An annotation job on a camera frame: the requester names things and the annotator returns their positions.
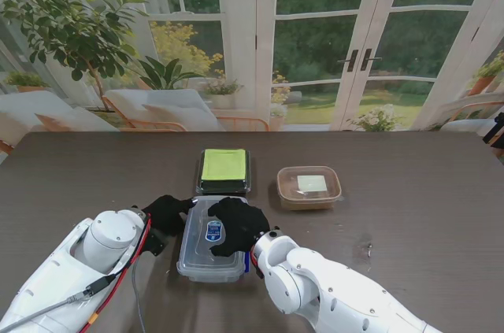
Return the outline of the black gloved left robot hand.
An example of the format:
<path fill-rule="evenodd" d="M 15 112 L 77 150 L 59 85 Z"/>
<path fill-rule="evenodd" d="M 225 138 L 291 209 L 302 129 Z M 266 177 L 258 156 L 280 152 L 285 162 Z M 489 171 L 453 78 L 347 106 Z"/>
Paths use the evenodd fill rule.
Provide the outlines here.
<path fill-rule="evenodd" d="M 163 235 L 177 236 L 185 228 L 182 215 L 187 215 L 196 204 L 194 198 L 179 200 L 171 195 L 162 195 L 142 211 L 150 216 L 151 227 Z"/>

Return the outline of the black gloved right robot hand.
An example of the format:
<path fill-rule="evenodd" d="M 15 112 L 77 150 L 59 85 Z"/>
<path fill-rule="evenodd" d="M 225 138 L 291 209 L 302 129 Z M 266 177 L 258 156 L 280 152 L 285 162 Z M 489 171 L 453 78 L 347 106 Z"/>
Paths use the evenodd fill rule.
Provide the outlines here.
<path fill-rule="evenodd" d="M 264 233 L 269 222 L 261 209 L 248 205 L 239 198 L 226 197 L 208 209 L 224 226 L 224 242 L 210 251 L 215 257 L 230 257 L 236 252 L 248 252 Z"/>

